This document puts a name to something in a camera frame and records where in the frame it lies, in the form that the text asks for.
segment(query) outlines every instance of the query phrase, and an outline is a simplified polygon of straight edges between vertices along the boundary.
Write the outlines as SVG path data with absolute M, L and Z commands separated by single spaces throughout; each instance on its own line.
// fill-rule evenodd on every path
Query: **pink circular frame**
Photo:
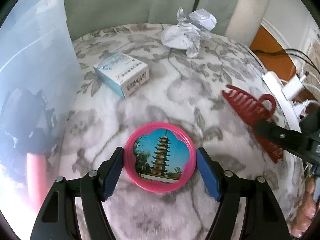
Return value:
M 139 177 L 135 170 L 135 162 L 136 158 L 133 155 L 133 144 L 138 139 L 138 137 L 142 135 L 149 135 L 154 130 L 157 129 L 167 129 L 171 131 L 178 140 L 182 141 L 185 145 L 187 145 L 189 150 L 189 159 L 183 165 L 183 173 L 181 178 L 172 184 L 164 184 L 157 180 L 146 181 Z M 178 189 L 179 187 L 186 184 L 186 182 L 191 178 L 195 168 L 196 168 L 196 150 L 195 146 L 191 138 L 180 128 L 176 127 L 170 123 L 164 122 L 154 122 L 146 124 L 139 129 L 137 129 L 128 139 L 125 147 L 124 147 L 124 167 L 127 171 L 130 179 L 136 183 L 139 187 L 147 191 L 151 191 L 154 193 L 165 193 Z

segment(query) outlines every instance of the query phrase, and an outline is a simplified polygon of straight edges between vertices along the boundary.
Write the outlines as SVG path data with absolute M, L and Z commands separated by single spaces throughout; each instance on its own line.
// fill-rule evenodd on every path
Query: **blue sky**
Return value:
M 148 158 L 147 163 L 150 165 L 150 167 L 153 167 L 153 164 L 151 161 L 154 161 L 153 156 L 156 154 L 154 153 L 156 150 L 157 143 L 159 140 L 160 136 L 163 136 L 165 133 L 165 129 L 157 129 L 153 131 L 150 135 L 146 135 L 142 140 L 141 140 L 141 145 L 137 147 L 137 150 L 141 151 L 150 151 L 150 157 Z M 166 167 L 166 170 L 168 172 L 175 172 L 173 168 L 175 167 L 180 167 L 181 169 L 183 168 L 183 165 L 188 161 L 189 159 L 189 150 L 188 147 L 182 142 L 177 140 L 175 135 L 167 130 L 167 137 L 170 139 L 169 147 L 168 148 L 168 154 L 170 155 L 168 158 L 169 161 L 167 161 L 167 164 L 169 166 Z

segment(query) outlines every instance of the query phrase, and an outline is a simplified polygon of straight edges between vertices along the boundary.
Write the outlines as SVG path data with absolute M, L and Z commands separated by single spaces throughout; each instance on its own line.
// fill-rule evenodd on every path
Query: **crumpled paper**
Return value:
M 196 10 L 188 16 L 180 8 L 177 12 L 178 24 L 162 31 L 162 44 L 175 49 L 186 49 L 190 58 L 198 57 L 200 40 L 211 38 L 216 18 L 205 9 Z

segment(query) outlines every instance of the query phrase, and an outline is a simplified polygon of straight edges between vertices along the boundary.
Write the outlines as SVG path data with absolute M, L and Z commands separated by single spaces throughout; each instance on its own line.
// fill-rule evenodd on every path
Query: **small box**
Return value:
M 101 81 L 123 98 L 150 78 L 146 63 L 122 52 L 110 53 L 93 68 Z

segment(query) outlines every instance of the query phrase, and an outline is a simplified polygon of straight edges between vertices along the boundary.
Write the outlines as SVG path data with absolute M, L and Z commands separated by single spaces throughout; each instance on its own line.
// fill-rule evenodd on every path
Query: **pink object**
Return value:
M 167 129 L 171 131 L 178 140 L 182 141 L 185 145 L 187 145 L 189 150 L 189 159 L 185 163 L 185 165 L 183 165 L 182 175 L 179 180 L 177 180 L 172 184 L 164 184 L 157 180 L 147 181 L 140 178 L 139 175 L 136 173 L 136 169 L 135 169 L 136 158 L 132 150 L 133 144 L 140 136 L 149 135 L 154 130 L 157 130 L 157 129 Z M 123 157 L 124 167 L 130 179 L 134 183 L 136 183 L 138 186 L 142 187 L 143 189 L 154 192 L 154 193 L 170 192 L 186 184 L 186 182 L 191 178 L 196 168 L 196 160 L 197 160 L 196 150 L 191 138 L 182 129 L 170 123 L 155 122 L 155 123 L 149 123 L 140 127 L 129 137 L 124 147 L 124 157 Z
M 38 213 L 48 193 L 45 155 L 27 154 L 27 184 L 30 202 Z

